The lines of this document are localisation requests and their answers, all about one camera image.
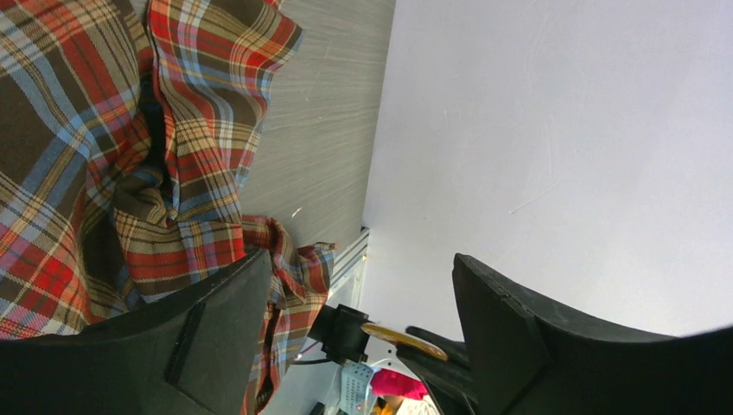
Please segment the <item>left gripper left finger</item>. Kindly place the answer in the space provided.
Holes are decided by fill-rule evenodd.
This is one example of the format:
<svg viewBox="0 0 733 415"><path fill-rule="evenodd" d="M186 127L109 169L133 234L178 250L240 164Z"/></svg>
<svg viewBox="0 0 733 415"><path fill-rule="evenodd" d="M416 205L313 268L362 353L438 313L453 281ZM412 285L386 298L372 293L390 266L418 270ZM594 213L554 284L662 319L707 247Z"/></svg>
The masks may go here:
<svg viewBox="0 0 733 415"><path fill-rule="evenodd" d="M271 259L246 256L77 335L1 344L4 414L237 414L269 297Z"/></svg>

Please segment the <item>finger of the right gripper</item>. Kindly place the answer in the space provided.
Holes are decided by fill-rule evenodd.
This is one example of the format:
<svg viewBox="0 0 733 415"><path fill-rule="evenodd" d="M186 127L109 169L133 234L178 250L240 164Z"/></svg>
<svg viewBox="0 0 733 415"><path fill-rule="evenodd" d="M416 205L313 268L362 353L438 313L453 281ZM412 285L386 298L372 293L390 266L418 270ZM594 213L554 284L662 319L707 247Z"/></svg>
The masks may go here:
<svg viewBox="0 0 733 415"><path fill-rule="evenodd" d="M447 355L444 360L414 347L396 347L398 359L424 383L438 413L478 414L477 394L465 343L415 326L408 326L405 331L437 346Z"/></svg>

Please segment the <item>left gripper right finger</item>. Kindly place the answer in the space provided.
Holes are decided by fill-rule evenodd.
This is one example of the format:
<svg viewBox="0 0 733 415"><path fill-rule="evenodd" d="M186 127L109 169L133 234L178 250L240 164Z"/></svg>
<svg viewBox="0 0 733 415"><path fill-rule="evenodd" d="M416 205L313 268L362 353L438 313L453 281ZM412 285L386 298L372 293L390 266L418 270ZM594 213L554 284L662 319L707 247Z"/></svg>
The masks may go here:
<svg viewBox="0 0 733 415"><path fill-rule="evenodd" d="M469 255L452 271L483 414L729 414L732 331L622 326L526 288Z"/></svg>

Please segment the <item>gold round brooch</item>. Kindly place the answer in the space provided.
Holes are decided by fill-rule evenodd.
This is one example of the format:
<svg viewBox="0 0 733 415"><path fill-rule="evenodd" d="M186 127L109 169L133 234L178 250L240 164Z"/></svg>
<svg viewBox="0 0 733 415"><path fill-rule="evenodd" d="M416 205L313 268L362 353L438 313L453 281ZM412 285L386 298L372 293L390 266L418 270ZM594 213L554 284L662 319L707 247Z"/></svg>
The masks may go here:
<svg viewBox="0 0 733 415"><path fill-rule="evenodd" d="M447 353L442 348L439 348L438 346L414 335L389 329L386 326L382 326L374 322L364 322L360 325L360 328L367 335L377 338L383 342L387 342L395 347L402 346L413 348L440 361L447 361L449 359Z"/></svg>

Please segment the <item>plaid flannel shirt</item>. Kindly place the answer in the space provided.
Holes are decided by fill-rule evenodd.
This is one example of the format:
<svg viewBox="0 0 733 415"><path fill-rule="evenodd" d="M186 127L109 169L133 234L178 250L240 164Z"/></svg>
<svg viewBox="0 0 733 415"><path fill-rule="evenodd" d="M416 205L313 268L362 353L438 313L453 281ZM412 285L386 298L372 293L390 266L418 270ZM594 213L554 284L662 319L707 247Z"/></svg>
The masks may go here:
<svg viewBox="0 0 733 415"><path fill-rule="evenodd" d="M1 337L77 335L271 255L241 414L259 414L328 294L335 249L239 200L276 71L277 1L1 4Z"/></svg>

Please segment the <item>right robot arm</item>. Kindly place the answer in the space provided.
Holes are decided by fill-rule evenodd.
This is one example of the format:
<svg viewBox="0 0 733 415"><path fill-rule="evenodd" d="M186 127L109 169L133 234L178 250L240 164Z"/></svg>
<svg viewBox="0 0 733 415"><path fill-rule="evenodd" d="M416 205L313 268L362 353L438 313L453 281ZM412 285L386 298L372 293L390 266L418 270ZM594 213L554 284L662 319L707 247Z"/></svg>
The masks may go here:
<svg viewBox="0 0 733 415"><path fill-rule="evenodd" d="M341 365L340 414L476 414L466 347L425 329L392 330L324 306L309 337Z"/></svg>

